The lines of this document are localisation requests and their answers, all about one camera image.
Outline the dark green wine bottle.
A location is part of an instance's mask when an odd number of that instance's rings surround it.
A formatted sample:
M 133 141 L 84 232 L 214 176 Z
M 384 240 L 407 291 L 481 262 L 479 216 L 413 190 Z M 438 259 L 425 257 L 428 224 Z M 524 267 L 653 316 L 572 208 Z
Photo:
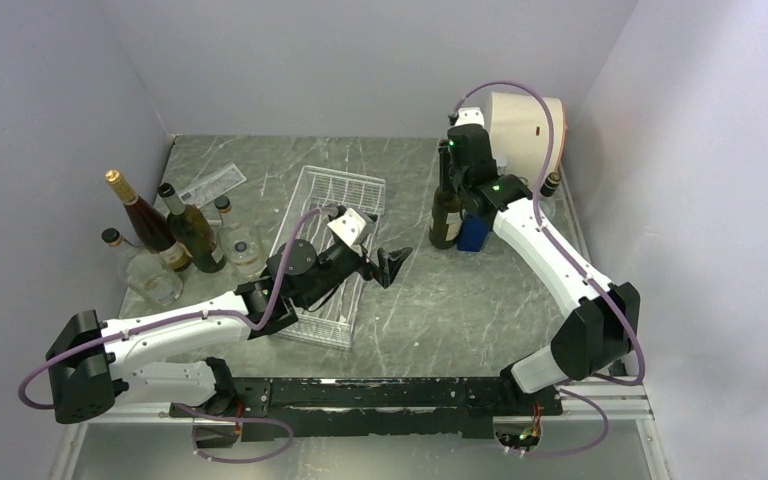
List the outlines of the dark green wine bottle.
M 452 248 L 457 240 L 463 220 L 462 202 L 452 184 L 449 173 L 449 154 L 439 154 L 439 184 L 433 195 L 432 223 L 428 238 L 432 246 L 445 250 Z

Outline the clear bottle blue emblem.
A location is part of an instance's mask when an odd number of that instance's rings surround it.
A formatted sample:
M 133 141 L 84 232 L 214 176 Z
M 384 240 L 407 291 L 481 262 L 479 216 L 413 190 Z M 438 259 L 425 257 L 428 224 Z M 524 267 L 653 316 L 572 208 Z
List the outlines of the clear bottle blue emblem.
M 217 233 L 227 260 L 244 278 L 258 278 L 265 268 L 266 254 L 249 213 L 226 195 L 218 196 L 214 207 L 220 217 Z

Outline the clear bottle black gold cap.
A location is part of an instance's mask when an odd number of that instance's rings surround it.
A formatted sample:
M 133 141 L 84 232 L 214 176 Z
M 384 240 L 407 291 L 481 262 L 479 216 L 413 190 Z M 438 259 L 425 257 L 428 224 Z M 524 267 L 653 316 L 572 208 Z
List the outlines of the clear bottle black gold cap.
M 552 220 L 557 213 L 557 199 L 555 194 L 561 184 L 562 177 L 559 172 L 548 174 L 540 188 L 539 208 L 547 220 Z

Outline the green wine bottle white label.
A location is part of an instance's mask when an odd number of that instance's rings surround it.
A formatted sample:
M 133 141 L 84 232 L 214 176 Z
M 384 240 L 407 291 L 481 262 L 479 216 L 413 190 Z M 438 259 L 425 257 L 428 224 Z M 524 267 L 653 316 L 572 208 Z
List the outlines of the green wine bottle white label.
M 169 210 L 168 228 L 185 247 L 196 268 L 203 273 L 220 272 L 226 258 L 203 213 L 195 205 L 185 203 L 168 182 L 162 183 L 157 193 Z

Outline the clear bottle cork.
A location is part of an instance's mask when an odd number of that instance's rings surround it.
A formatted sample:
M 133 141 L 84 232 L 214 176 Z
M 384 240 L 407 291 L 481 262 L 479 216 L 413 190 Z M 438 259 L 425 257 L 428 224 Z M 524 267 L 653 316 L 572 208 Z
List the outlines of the clear bottle cork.
M 174 304 L 183 292 L 183 281 L 156 254 L 125 239 L 116 228 L 106 228 L 101 239 L 117 258 L 117 273 L 132 290 L 156 306 Z

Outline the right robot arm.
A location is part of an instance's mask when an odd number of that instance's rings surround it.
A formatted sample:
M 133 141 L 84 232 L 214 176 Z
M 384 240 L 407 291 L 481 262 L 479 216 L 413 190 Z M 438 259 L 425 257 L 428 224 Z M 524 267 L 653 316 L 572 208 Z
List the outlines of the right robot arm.
M 509 245 L 546 286 L 565 317 L 549 344 L 510 364 L 499 391 L 502 406 L 522 414 L 538 391 L 583 380 L 639 350 L 640 295 L 589 265 L 540 209 L 518 177 L 497 171 L 490 138 L 479 124 L 451 127 L 442 144 L 447 186 L 466 212 Z

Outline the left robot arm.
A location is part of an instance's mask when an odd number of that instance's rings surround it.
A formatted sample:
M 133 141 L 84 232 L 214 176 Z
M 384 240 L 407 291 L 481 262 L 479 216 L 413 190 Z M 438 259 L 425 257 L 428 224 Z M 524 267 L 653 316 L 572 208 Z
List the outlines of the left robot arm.
M 52 396 L 46 407 L 64 425 L 131 403 L 170 402 L 224 415 L 237 400 L 227 365 L 214 358 L 173 364 L 169 357 L 273 335 L 297 322 L 297 309 L 324 302 L 354 274 L 388 288 L 412 252 L 380 248 L 371 260 L 363 245 L 335 239 L 319 253 L 295 239 L 268 259 L 261 277 L 201 303 L 124 319 L 77 313 L 45 356 Z

